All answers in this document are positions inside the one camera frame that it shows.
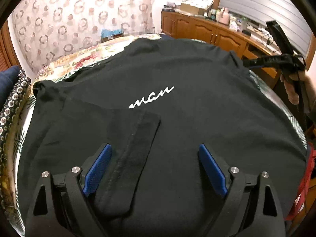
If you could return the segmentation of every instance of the human hand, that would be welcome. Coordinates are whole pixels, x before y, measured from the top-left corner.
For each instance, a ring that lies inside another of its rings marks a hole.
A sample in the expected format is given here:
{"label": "human hand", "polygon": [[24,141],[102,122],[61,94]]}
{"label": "human hand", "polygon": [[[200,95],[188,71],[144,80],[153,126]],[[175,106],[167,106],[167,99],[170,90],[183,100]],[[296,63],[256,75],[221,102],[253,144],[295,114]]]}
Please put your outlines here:
{"label": "human hand", "polygon": [[[294,73],[289,75],[290,79],[295,80],[295,81],[304,81],[305,82],[305,87],[306,87],[306,93],[308,96],[308,101],[309,101],[309,107],[312,108],[313,104],[316,100],[316,87],[314,86],[311,77],[309,76],[308,71],[299,71],[298,74]],[[289,96],[289,101],[294,104],[298,105],[300,97],[294,90],[294,86],[287,82],[285,77],[281,75],[281,82],[284,83],[284,87],[286,90],[286,93]]]}

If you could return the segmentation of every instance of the bedsheet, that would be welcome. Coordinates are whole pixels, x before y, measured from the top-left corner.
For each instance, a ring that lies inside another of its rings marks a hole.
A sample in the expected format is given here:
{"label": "bedsheet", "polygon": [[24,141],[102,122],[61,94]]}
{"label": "bedsheet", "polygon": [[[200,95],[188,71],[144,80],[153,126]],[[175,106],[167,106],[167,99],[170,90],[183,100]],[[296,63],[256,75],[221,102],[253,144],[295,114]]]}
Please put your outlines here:
{"label": "bedsheet", "polygon": [[[138,37],[129,36],[122,37],[110,40],[108,42],[99,44],[97,46],[90,47],[88,49],[82,50],[78,53],[74,53],[71,55],[64,56],[58,59],[55,62],[52,62],[50,65],[42,68],[38,73],[35,82],[41,80],[52,80],[54,82],[62,81],[72,74],[74,74],[77,70],[82,67],[92,66],[95,62],[107,59],[121,51],[124,50],[124,47],[128,46],[131,42],[136,40],[137,38],[148,38],[148,39],[160,39],[161,37],[156,34],[142,35]],[[264,83],[255,73],[250,71],[250,77],[256,83],[258,89],[269,98],[276,106],[278,106],[289,118],[292,123],[293,128],[296,130],[298,136],[300,137],[303,145],[307,148],[306,139],[303,133],[301,126],[298,121],[292,115],[292,113],[288,110],[282,100],[270,89],[266,83]],[[24,106],[20,119],[18,122],[18,129],[15,136],[15,145],[14,145],[14,173],[15,173],[15,189],[16,189],[16,201],[17,201],[17,210],[14,215],[11,215],[9,218],[13,227],[17,230],[17,232],[24,236],[25,228],[21,218],[19,206],[18,206],[18,182],[17,182],[17,172],[18,172],[18,164],[23,148],[23,143],[26,137],[26,133],[32,118],[33,109],[35,106],[36,98],[33,93],[31,93],[28,98],[26,105]]]}

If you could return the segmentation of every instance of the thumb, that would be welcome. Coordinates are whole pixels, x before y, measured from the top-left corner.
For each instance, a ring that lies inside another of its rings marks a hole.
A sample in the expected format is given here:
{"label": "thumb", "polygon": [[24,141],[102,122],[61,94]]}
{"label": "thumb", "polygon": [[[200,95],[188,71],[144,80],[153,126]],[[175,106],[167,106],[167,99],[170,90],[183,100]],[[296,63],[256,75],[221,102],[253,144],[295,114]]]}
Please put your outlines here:
{"label": "thumb", "polygon": [[289,75],[290,79],[294,81],[306,81],[306,72],[305,71],[298,71],[296,73],[290,74]]}

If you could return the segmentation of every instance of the pillow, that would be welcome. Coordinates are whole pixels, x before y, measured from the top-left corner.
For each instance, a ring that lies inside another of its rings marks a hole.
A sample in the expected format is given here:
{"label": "pillow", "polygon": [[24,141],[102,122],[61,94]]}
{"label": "pillow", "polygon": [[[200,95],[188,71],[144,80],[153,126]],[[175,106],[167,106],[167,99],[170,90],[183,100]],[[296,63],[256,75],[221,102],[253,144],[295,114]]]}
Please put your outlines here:
{"label": "pillow", "polygon": [[0,108],[3,107],[8,95],[17,81],[19,70],[18,66],[12,66],[7,70],[0,72]]}
{"label": "pillow", "polygon": [[18,81],[13,86],[0,112],[0,202],[7,213],[16,208],[13,177],[13,146],[18,118],[31,92],[31,79],[20,70]]}

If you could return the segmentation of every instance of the pink bottle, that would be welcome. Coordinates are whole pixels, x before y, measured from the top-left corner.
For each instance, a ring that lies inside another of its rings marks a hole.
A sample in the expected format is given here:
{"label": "pink bottle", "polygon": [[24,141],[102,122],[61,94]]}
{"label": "pink bottle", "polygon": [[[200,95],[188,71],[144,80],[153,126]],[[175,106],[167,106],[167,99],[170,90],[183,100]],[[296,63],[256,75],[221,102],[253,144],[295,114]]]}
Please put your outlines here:
{"label": "pink bottle", "polygon": [[229,25],[229,13],[228,13],[228,8],[224,7],[221,9],[221,13],[219,15],[219,20],[218,22]]}

